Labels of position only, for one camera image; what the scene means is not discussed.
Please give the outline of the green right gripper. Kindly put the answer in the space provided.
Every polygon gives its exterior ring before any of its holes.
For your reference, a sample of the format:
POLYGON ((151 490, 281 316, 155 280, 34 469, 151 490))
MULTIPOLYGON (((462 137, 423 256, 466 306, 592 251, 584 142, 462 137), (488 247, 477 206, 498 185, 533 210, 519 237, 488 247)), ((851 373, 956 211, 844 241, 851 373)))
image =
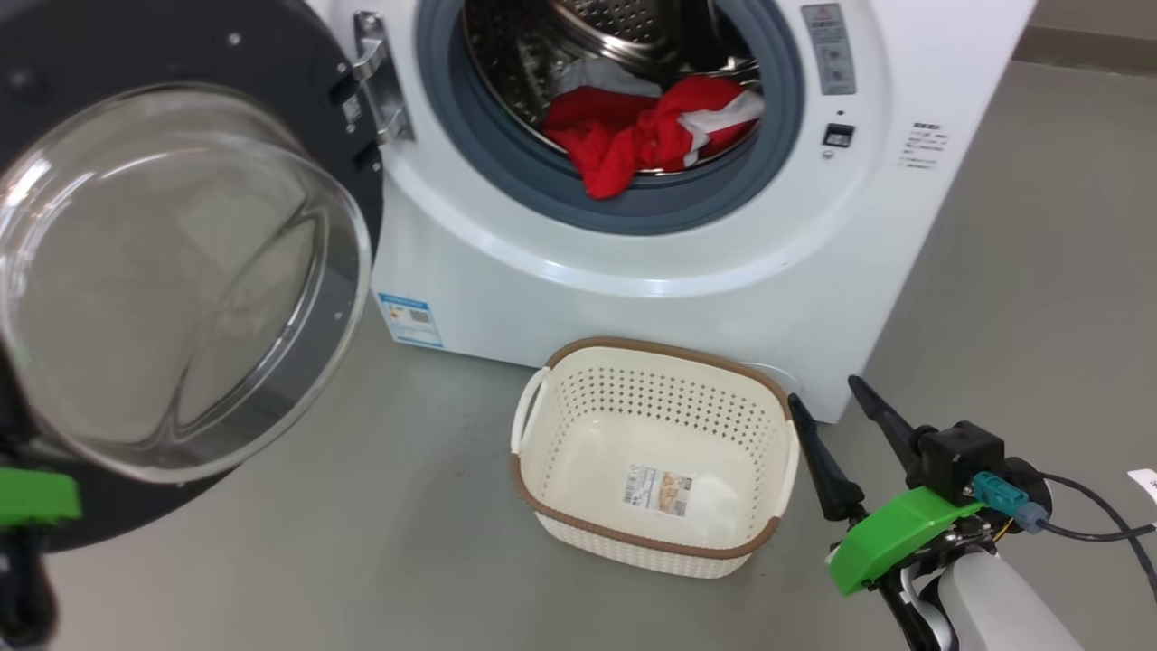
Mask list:
MULTIPOLYGON (((864 416, 884 432, 902 466, 905 483, 922 484, 918 432, 913 426, 862 376, 848 376, 848 386, 864 416)), ((963 505, 955 505, 930 487, 921 486, 889 500, 875 515, 867 516, 862 489, 843 475, 823 444, 817 420, 801 397, 788 395, 788 408, 793 413, 806 469, 813 479, 815 497, 821 506, 823 519, 855 524, 828 560, 830 576, 842 595, 860 592, 865 589, 867 582, 880 580, 894 565, 955 526, 955 521, 977 515, 983 508, 983 503, 972 498, 965 500, 963 505)))

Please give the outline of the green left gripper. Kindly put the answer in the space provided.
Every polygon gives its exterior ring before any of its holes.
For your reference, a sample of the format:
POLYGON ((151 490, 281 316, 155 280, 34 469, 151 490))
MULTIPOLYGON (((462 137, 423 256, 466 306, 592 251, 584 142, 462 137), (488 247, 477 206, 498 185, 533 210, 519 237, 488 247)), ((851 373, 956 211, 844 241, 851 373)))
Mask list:
POLYGON ((74 478, 54 471, 1 468, 1 527, 54 526, 81 517, 74 478))

